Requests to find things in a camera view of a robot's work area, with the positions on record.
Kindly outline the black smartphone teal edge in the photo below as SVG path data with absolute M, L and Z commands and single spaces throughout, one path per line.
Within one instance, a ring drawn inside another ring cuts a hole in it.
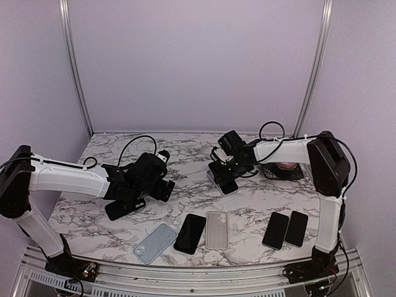
M 220 186 L 221 192 L 224 196 L 230 195 L 236 192 L 239 187 L 235 181 L 231 181 L 225 185 Z

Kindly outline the black smartphone dark edge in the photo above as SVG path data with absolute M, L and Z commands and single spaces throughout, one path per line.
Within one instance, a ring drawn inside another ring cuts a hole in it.
M 207 219 L 202 216 L 187 214 L 178 237 L 173 245 L 176 251 L 193 255 L 206 226 Z

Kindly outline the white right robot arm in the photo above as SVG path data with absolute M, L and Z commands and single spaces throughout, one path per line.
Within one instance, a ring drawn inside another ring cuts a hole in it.
M 236 179 L 243 178 L 258 165 L 282 163 L 305 164 L 310 168 L 314 189 L 319 198 L 319 229 L 306 271 L 320 277 L 330 268 L 340 245 L 339 233 L 345 220 L 346 193 L 353 180 L 350 171 L 355 160 L 345 154 L 347 145 L 330 131 L 295 139 L 258 138 L 244 141 L 232 130 L 218 140 L 211 151 L 209 171 L 213 183 L 223 194 L 237 190 Z

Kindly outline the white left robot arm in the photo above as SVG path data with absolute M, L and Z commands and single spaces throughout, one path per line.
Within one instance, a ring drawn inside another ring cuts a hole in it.
M 32 192 L 66 192 L 109 201 L 115 221 L 145 207 L 146 197 L 167 202 L 175 183 L 165 180 L 170 153 L 143 153 L 125 165 L 78 165 L 44 158 L 21 145 L 1 164 L 1 216 L 16 222 L 64 275 L 78 270 L 63 235 L 57 233 L 30 199 Z

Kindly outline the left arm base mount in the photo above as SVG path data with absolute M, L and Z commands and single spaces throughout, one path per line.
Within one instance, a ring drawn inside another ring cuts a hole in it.
M 94 282 L 99 265 L 89 260 L 78 259 L 72 256 L 65 237 L 60 234 L 64 246 L 63 253 L 56 257 L 46 256 L 45 270 L 79 281 Z

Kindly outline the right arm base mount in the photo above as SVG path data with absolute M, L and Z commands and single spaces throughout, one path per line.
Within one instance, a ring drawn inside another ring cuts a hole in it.
M 339 273 L 335 258 L 337 251 L 338 246 L 330 252 L 322 252 L 313 247 L 310 260 L 287 264 L 284 266 L 282 274 L 288 279 L 289 284 L 306 282 L 331 275 L 336 276 Z

